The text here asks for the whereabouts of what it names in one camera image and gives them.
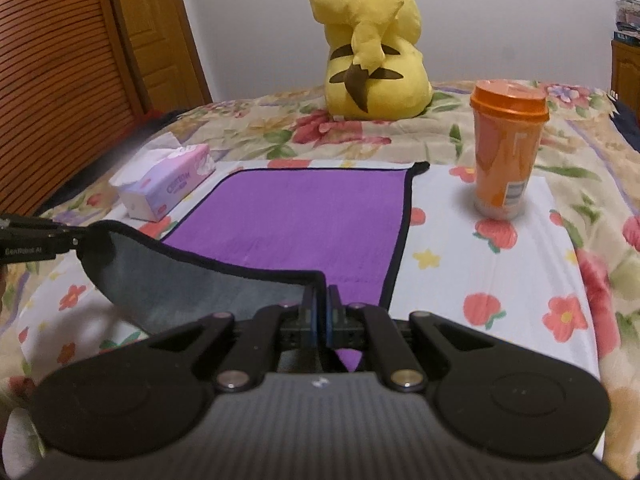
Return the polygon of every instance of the yellow star print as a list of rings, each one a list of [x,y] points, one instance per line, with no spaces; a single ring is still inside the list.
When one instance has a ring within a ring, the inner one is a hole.
[[[433,254],[430,250],[423,251],[421,253],[414,253],[414,258],[418,260],[419,269],[427,269],[428,267],[439,267],[440,257]]]
[[[564,253],[564,259],[567,260],[570,264],[577,265],[578,258],[575,255],[575,251],[573,249],[567,249]]]

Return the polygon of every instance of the yellow stuffed animal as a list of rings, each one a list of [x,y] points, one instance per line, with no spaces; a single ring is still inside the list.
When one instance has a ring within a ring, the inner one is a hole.
[[[415,0],[310,0],[329,44],[324,94],[334,116],[398,120],[419,115],[433,88],[414,46]]]

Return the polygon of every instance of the tissue pack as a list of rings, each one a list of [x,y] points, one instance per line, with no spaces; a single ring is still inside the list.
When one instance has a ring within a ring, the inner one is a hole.
[[[136,182],[114,186],[129,216],[158,222],[214,169],[206,144],[173,150]]]

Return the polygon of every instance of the purple towel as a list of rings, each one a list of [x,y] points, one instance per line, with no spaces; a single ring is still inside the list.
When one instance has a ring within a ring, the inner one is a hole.
[[[343,303],[378,304],[400,231],[406,170],[245,170],[164,239],[256,269],[321,270]],[[354,370],[360,352],[338,351]]]

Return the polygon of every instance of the plastic cup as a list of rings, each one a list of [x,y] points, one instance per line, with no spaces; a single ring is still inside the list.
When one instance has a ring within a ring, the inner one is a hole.
[[[542,128],[546,94],[506,80],[479,81],[471,94],[476,127],[476,209],[508,220],[522,210]]]

